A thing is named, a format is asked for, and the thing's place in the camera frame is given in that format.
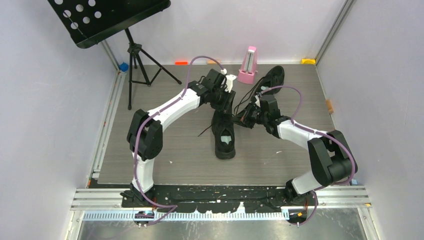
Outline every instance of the orange clip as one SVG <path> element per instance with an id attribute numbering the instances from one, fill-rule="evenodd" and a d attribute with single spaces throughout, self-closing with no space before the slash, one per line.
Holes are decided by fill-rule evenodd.
<path id="1" fill-rule="evenodd" d="M 188 65 L 188 61 L 175 61 L 175 65 Z"/>
<path id="2" fill-rule="evenodd" d="M 330 114 L 334 113 L 333 104 L 330 99 L 325 100 L 325 104 L 327 104 L 327 109 Z"/>

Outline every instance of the purple-white wall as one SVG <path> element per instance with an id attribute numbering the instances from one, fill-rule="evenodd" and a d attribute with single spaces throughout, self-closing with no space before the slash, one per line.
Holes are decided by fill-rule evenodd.
<path id="1" fill-rule="evenodd" d="M 260 63 L 314 59 L 343 6 L 342 0 L 171 0 L 171 6 L 130 28 L 136 43 L 162 64 L 207 55 L 241 63 L 249 46 Z M 108 39 L 128 63 L 122 31 Z M 146 64 L 153 64 L 142 55 Z"/>
<path id="2" fill-rule="evenodd" d="M 318 64 L 384 239 L 424 235 L 424 2 L 356 1 Z"/>
<path id="3" fill-rule="evenodd" d="M 84 187 L 115 77 L 46 0 L 0 8 L 0 239 L 60 240 Z"/>

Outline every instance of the tripod legs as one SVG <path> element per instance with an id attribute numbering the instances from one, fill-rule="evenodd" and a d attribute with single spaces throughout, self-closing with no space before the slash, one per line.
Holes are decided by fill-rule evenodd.
<path id="1" fill-rule="evenodd" d="M 145 81 L 146 81 L 146 84 L 147 84 L 147 86 L 149 86 L 149 87 L 150 87 L 150 85 L 151 85 L 152 83 L 149 81 L 149 77 L 147 76 L 147 73 L 146 73 L 145 67 L 144 67 L 144 65 L 143 65 L 142 59 L 140 58 L 140 55 L 138 55 L 138 54 L 134 54 L 134 55 L 135 55 L 135 57 L 137 58 L 138 65 L 140 66 L 141 73 L 143 73 L 143 77 L 144 77 L 144 79 L 145 79 Z"/>
<path id="2" fill-rule="evenodd" d="M 136 61 L 136 56 L 134 56 L 134 69 L 137 69 L 137 61 Z"/>
<path id="3" fill-rule="evenodd" d="M 176 78 L 172 73 L 170 73 L 170 71 L 168 71 L 166 68 L 164 68 L 164 66 L 162 66 L 162 64 L 160 64 L 158 61 L 156 61 L 156 59 L 154 59 L 152 56 L 150 56 L 145 50 L 143 50 L 142 48 L 140 48 L 140 51 L 144 55 L 146 55 L 150 60 L 152 60 L 156 65 L 158 65 L 160 67 L 160 70 L 164 70 L 165 73 L 167 73 L 169 76 L 171 76 L 171 78 L 173 78 L 178 84 L 181 84 L 181 81 L 178 80 L 178 78 Z"/>
<path id="4" fill-rule="evenodd" d="M 133 53 L 132 52 L 129 54 L 129 80 L 128 80 L 128 84 L 129 84 L 128 110 L 131 110 L 133 108 L 131 106 L 131 97 L 132 97 L 132 93 L 133 93 Z"/>
<path id="5" fill-rule="evenodd" d="M 125 29 L 126 37 L 129 41 L 129 48 L 127 52 L 129 53 L 129 93 L 128 93 L 128 110 L 131 110 L 131 98 L 133 93 L 133 83 L 134 84 L 145 84 L 150 87 L 150 85 L 153 83 L 153 81 L 156 79 L 156 77 L 159 75 L 161 70 L 164 70 L 171 78 L 173 78 L 178 84 L 181 84 L 181 81 L 178 80 L 172 73 L 170 73 L 164 66 L 162 66 L 158 61 L 156 61 L 152 56 L 150 56 L 146 51 L 142 49 L 141 44 L 136 44 L 133 40 L 133 37 L 131 36 L 130 30 L 127 28 Z M 147 76 L 146 69 L 143 65 L 142 59 L 140 58 L 139 53 L 142 52 L 145 54 L 149 59 L 151 59 L 155 64 L 159 66 L 159 70 L 156 72 L 156 74 L 153 76 L 151 80 L 149 80 L 149 77 Z M 141 73 L 143 74 L 145 82 L 142 81 L 133 81 L 133 67 L 135 69 L 140 67 Z"/>

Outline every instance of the music stand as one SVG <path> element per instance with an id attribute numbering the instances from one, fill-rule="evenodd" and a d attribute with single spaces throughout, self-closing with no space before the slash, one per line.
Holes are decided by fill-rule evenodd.
<path id="1" fill-rule="evenodd" d="M 48 2 L 79 48 L 90 48 L 122 30 L 125 31 L 129 41 L 128 110 L 132 108 L 132 83 L 150 86 L 161 70 L 164 70 L 178 84 L 181 84 L 180 80 L 143 50 L 141 44 L 134 42 L 128 29 L 141 20 L 167 9 L 171 5 L 170 0 L 48 0 Z M 159 70 L 151 80 L 147 76 L 140 52 L 159 66 Z M 133 60 L 134 68 L 137 68 L 138 62 L 145 82 L 133 81 Z"/>

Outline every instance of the black sneaker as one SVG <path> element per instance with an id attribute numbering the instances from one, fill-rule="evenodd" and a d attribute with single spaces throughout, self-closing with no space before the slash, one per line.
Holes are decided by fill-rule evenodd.
<path id="1" fill-rule="evenodd" d="M 236 149 L 232 115 L 215 111 L 212 117 L 212 133 L 215 135 L 216 157 L 222 160 L 234 158 Z"/>
<path id="2" fill-rule="evenodd" d="M 259 92 L 262 92 L 265 89 L 272 88 L 275 86 L 280 86 L 284 84 L 284 68 L 282 66 L 275 66 L 269 70 L 269 72 L 262 78 L 259 82 L 256 90 L 254 91 L 254 95 Z M 267 91 L 264 95 L 267 94 L 276 94 L 281 90 L 281 88 L 272 89 L 271 91 Z"/>

